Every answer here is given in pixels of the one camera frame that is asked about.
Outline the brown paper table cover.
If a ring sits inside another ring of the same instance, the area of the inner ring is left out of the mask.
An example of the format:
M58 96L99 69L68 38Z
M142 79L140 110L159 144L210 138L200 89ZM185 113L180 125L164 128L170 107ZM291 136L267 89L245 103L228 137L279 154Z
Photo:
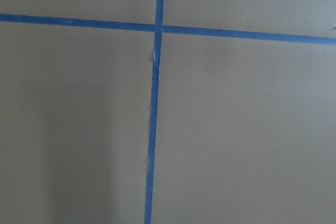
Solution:
M1 0L155 24L156 0ZM163 25L335 38L335 0ZM1 223L144 223L154 32L1 21ZM151 223L335 223L335 45L162 34Z

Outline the vertical blue tape strip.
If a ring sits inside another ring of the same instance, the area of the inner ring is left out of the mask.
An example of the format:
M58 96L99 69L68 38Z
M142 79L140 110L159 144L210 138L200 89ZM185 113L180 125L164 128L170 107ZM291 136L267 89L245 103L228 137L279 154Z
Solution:
M163 34L163 11L164 11L164 0L156 0L151 101L150 101L150 116L149 116L148 169L146 175L145 204L144 204L145 224L150 224L152 221L157 109L159 102L160 63L161 63L161 48L162 48L162 34Z

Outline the horizontal blue tape strip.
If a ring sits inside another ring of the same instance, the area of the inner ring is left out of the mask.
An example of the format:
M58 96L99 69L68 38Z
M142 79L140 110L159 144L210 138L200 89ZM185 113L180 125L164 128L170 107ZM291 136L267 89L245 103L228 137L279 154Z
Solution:
M15 15L15 14L1 14L1 21L14 22L14 23L132 30L132 31L145 31L145 32L154 32L155 30L155 26L152 24L113 22L105 20L90 20L90 19L61 18L61 17L46 17L46 16L31 16L31 15ZM287 34L275 34L275 33L260 33L254 31L223 30L223 29L164 25L162 28L162 32L168 34L284 41L284 42L297 42L303 44L317 44L317 45L331 45L331 46L335 45L335 38L287 35Z

